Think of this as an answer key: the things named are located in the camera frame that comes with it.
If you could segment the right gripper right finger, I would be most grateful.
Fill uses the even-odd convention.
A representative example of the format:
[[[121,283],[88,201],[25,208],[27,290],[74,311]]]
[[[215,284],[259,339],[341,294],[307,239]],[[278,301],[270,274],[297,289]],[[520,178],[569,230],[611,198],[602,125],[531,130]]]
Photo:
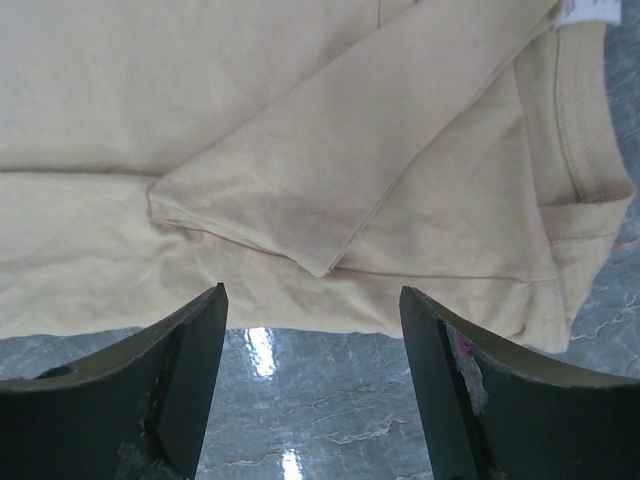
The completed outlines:
[[[522,347],[413,287],[399,309],[434,478],[638,478],[638,380]]]

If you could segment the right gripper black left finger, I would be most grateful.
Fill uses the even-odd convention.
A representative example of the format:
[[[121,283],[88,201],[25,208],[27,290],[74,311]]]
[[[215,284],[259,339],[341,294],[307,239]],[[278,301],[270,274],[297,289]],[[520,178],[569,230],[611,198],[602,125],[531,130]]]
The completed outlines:
[[[91,355],[2,381],[2,478],[194,478],[227,312],[218,284]]]

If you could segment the beige t shirt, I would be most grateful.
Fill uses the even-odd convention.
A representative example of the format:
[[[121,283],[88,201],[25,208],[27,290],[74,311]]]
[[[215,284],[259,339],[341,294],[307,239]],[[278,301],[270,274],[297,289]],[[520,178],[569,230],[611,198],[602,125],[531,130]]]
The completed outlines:
[[[634,186],[617,1],[5,1],[1,334],[402,333],[564,351]]]

